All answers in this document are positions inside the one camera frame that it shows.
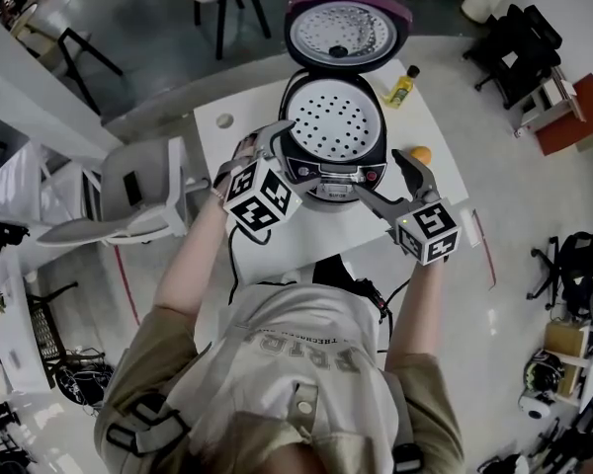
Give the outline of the person's left hand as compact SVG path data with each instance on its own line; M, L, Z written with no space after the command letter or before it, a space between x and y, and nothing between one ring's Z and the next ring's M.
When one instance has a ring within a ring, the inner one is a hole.
M255 134L249 134L246 137L244 137L243 139L241 139L235 148L235 151L233 153L233 159L234 160L241 160L241 159L250 160L251 157L255 153L255 142L256 142Z

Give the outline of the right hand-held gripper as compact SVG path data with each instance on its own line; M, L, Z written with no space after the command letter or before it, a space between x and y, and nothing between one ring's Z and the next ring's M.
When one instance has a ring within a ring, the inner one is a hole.
M388 218L391 237L405 255L422 266L446 259L457 250L461 239L450 203L436 192L435 177L425 164L399 149L392 149L391 156L413 200L389 200L355 184L358 199L377 217Z

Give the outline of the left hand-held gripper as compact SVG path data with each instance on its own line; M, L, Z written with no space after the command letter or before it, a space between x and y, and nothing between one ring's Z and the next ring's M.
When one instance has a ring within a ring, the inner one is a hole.
M251 132L256 135L251 159L232 157L219 167L215 177L218 184L228 180L224 210L255 237L288 222L302 205L298 194L316 191L321 184L319 175L288 180L284 173L281 138L295 125L293 120L280 119Z

